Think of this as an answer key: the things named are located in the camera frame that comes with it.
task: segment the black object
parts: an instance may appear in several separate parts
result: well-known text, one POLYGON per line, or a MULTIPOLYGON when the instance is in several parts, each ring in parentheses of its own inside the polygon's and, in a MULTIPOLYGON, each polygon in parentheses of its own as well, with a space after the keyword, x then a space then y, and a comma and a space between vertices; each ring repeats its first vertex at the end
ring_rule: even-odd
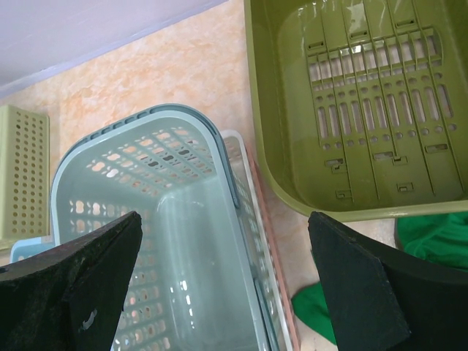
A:
POLYGON ((468 273, 312 213, 309 234, 340 351, 468 350, 468 273))
POLYGON ((0 350, 109 351, 142 235, 131 212, 0 267, 0 350))

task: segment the white wall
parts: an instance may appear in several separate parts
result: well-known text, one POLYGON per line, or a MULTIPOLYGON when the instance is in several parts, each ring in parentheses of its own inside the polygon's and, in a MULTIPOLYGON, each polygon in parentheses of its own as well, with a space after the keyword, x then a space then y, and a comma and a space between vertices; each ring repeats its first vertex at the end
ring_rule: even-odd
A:
POLYGON ((0 97, 223 1, 1 0, 0 97))

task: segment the beige plastic basket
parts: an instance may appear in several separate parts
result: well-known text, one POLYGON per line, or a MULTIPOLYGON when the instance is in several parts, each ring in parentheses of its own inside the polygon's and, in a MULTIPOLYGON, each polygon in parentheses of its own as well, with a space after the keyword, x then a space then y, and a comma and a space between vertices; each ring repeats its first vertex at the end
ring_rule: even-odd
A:
POLYGON ((49 233, 49 118, 0 107, 0 251, 49 233))

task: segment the green cloth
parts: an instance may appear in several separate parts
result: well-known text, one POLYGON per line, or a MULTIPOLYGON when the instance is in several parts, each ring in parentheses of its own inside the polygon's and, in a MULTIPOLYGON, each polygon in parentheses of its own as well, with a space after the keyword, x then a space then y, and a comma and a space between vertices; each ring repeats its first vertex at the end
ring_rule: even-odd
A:
MULTIPOLYGON (((396 230, 407 254, 468 271, 468 212, 400 218, 396 230)), ((292 307, 302 322, 336 344, 320 283, 296 293, 292 307)))

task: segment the storage bin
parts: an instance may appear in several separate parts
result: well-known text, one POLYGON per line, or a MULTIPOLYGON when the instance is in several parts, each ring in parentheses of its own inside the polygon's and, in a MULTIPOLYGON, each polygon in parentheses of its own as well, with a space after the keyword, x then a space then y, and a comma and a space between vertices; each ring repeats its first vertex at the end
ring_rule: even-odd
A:
MULTIPOLYGON (((143 218, 114 350, 292 350, 235 136, 233 176, 213 125, 192 109, 164 105, 92 134, 62 161, 51 196, 56 244, 127 211, 143 218), (253 235, 262 246, 247 254, 244 241, 253 235), (268 272, 256 265, 258 255, 268 272)), ((28 241, 14 246, 13 260, 50 245, 28 241)))
POLYGON ((296 211, 467 208, 465 1, 245 1, 258 161, 296 211))
POLYGON ((0 107, 0 251, 49 232, 49 118, 0 107))

